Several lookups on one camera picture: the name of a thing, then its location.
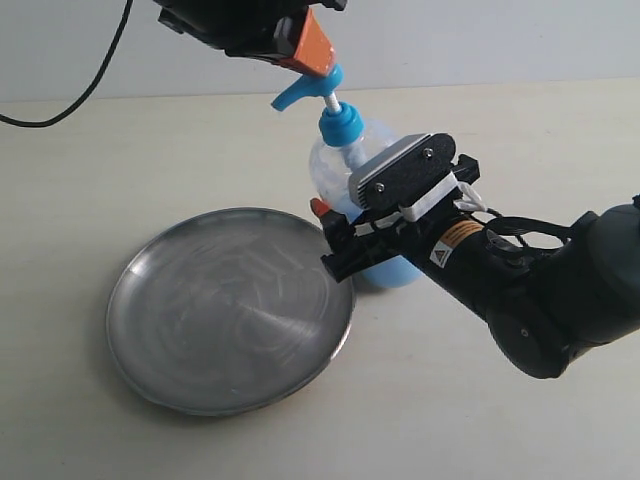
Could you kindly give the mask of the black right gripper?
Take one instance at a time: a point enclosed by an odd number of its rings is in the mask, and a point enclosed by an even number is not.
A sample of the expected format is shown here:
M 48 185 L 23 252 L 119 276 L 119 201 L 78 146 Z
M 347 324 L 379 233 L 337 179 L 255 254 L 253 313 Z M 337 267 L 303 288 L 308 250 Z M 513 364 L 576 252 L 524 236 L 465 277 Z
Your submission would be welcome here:
M 461 210 L 463 187 L 473 184 L 480 177 L 479 162 L 466 155 L 454 155 L 452 172 L 458 181 L 457 188 L 442 199 L 418 221 L 411 223 L 398 211 L 384 216 L 363 211 L 352 225 L 348 218 L 320 198 L 310 200 L 310 209 L 319 220 L 330 252 L 321 261 L 338 283 L 374 267 L 400 254 L 403 230 L 415 236 L 424 235 L 437 222 L 451 217 Z

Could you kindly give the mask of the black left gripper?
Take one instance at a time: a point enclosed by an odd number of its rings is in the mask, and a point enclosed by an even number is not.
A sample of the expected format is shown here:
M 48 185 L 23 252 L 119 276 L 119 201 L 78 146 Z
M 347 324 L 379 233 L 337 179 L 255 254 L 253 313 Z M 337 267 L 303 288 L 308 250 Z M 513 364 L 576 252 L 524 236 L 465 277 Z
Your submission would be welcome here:
M 276 65 L 327 77 L 335 50 L 314 1 L 160 1 L 158 21 L 232 57 L 275 58 Z

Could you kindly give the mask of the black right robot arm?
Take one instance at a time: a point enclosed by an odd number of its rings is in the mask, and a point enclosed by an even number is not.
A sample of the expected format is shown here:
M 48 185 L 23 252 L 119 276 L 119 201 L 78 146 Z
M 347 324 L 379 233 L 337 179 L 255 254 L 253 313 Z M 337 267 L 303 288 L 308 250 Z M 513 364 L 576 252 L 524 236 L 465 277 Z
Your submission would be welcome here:
M 398 210 L 349 221 L 320 199 L 311 209 L 342 281 L 395 257 L 483 320 L 501 352 L 537 379 L 560 376 L 587 351 L 639 327 L 639 206 L 587 212 L 569 226 L 494 214 L 473 217 L 478 162 L 461 155 L 445 172 L 455 187 L 415 222 Z

